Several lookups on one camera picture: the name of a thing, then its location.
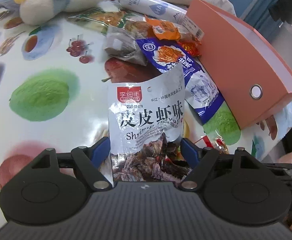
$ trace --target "white snack bag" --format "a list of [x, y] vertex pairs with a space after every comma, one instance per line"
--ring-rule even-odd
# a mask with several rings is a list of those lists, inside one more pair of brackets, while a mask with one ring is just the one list
[[185, 80], [182, 64], [142, 83], [108, 87], [112, 154], [134, 154], [164, 132], [168, 142], [183, 130]]

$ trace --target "fruit-patterned tablecloth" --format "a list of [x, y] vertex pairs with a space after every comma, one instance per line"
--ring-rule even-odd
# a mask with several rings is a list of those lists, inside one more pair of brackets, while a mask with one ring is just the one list
[[[107, 2], [101, 6], [111, 7]], [[27, 26], [0, 8], [0, 188], [43, 149], [69, 152], [108, 134], [106, 90], [111, 81], [102, 79], [110, 73], [105, 65], [116, 61], [107, 61], [104, 39], [65, 15], [43, 26]], [[185, 121], [184, 135], [198, 146], [223, 138], [230, 153], [241, 146], [261, 159], [292, 127], [292, 102], [242, 131], [226, 104], [202, 126], [185, 103]], [[101, 170], [112, 179], [109, 159]], [[4, 223], [0, 209], [0, 227]]]

